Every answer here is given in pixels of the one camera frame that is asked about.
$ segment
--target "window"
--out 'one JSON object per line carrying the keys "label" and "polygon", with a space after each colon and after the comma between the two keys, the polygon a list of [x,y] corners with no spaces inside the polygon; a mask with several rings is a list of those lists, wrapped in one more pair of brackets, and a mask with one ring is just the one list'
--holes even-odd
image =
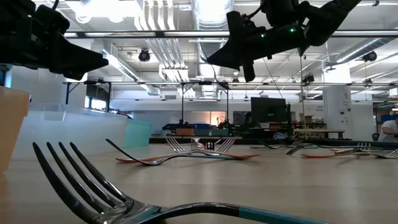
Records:
{"label": "window", "polygon": [[92,97],[86,96],[85,108],[96,109],[96,110],[106,110],[106,102],[103,100],[97,100]]}

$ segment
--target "security camera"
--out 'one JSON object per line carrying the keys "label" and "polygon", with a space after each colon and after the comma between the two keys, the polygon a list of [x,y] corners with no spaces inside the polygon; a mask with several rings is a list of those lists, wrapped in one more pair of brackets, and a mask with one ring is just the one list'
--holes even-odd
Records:
{"label": "security camera", "polygon": [[377,54],[374,51],[362,56],[364,62],[374,62],[376,59]]}
{"label": "security camera", "polygon": [[149,49],[141,49],[138,59],[141,62],[148,62],[150,60]]}

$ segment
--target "computer monitor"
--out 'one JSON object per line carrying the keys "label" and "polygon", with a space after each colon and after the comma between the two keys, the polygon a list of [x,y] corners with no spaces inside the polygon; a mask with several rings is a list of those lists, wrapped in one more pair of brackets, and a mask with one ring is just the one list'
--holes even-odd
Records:
{"label": "computer monitor", "polygon": [[285,99],[251,98],[252,121],[255,123],[286,122],[287,107]]}

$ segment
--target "metal beam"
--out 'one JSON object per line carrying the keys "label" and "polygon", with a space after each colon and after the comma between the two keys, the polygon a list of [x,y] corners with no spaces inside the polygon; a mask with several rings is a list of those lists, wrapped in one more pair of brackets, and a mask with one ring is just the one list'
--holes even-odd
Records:
{"label": "metal beam", "polygon": [[[165,100],[165,99],[112,99],[112,101],[164,101],[164,102],[181,102],[181,99],[177,100]],[[220,102],[225,100],[184,100],[184,102]],[[249,100],[229,100],[229,102],[246,102],[250,103]],[[286,102],[300,102],[300,100],[286,100]],[[322,100],[304,100],[304,102],[323,102]],[[352,103],[398,103],[397,100],[351,100]]]}
{"label": "metal beam", "polygon": [[[230,86],[275,86],[275,85],[285,85],[285,86],[301,86],[301,83],[291,83],[291,82],[249,82],[249,83],[233,83],[233,82],[223,82]],[[217,85],[217,82],[112,82],[113,85],[187,85],[187,84],[198,84],[198,85]],[[398,83],[303,83],[303,86],[398,86]]]}
{"label": "metal beam", "polygon": [[[142,31],[101,31],[67,32],[68,39],[170,39],[170,38],[227,38],[227,30],[142,30]],[[331,38],[395,37],[398,30],[338,30]]]}

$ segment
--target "cable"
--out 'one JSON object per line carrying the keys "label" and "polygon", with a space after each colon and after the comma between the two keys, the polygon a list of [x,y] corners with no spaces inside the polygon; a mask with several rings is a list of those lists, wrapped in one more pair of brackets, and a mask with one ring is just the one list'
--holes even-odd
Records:
{"label": "cable", "polygon": [[303,117],[304,117],[304,139],[307,140],[307,122],[305,120],[305,111],[304,111],[304,90],[303,90],[303,57],[300,57],[300,71],[301,71],[301,103],[303,106]]}
{"label": "cable", "polygon": [[271,71],[270,71],[269,68],[268,68],[268,65],[267,65],[266,60],[265,60],[264,58],[262,58],[262,60],[263,60],[264,63],[266,64],[268,73],[269,73],[269,75],[271,76],[272,82],[275,83],[276,89],[278,90],[278,92],[279,92],[279,94],[280,94],[280,97],[282,97],[282,99],[284,99],[284,96],[283,96],[282,93],[280,92],[279,87],[278,87],[278,85],[276,85],[276,82],[275,82],[275,80],[274,80],[274,77],[272,76]]}
{"label": "cable", "polygon": [[52,6],[52,10],[56,10],[58,7],[60,0],[55,0],[54,5]]}
{"label": "cable", "polygon": [[[199,43],[199,45],[200,45],[200,48],[202,49],[203,54],[204,54],[205,57],[206,57],[206,62],[207,62],[207,61],[208,61],[208,57],[207,57],[207,55],[206,55],[206,52],[203,50],[203,47],[202,47],[201,43]],[[211,64],[209,64],[209,65],[210,65],[211,68],[213,69],[213,72],[214,72],[214,79],[216,80],[217,85],[223,87],[223,88],[226,89],[226,90],[229,90],[228,84],[225,85],[224,83],[220,83],[220,82],[218,81],[218,79],[217,79],[217,74],[216,74],[216,70],[214,69],[213,65],[211,65]]]}
{"label": "cable", "polygon": [[256,9],[253,13],[251,13],[250,15],[248,15],[248,19],[251,19],[253,16],[255,16],[257,13],[259,13],[259,11],[261,10],[261,8],[263,7],[263,5],[265,4],[267,0],[264,0],[261,5],[258,7],[258,9]]}
{"label": "cable", "polygon": [[[364,60],[365,63],[365,83],[368,84],[368,69],[366,68],[366,61]],[[365,86],[365,100],[368,100],[368,92],[367,92],[368,87]]]}

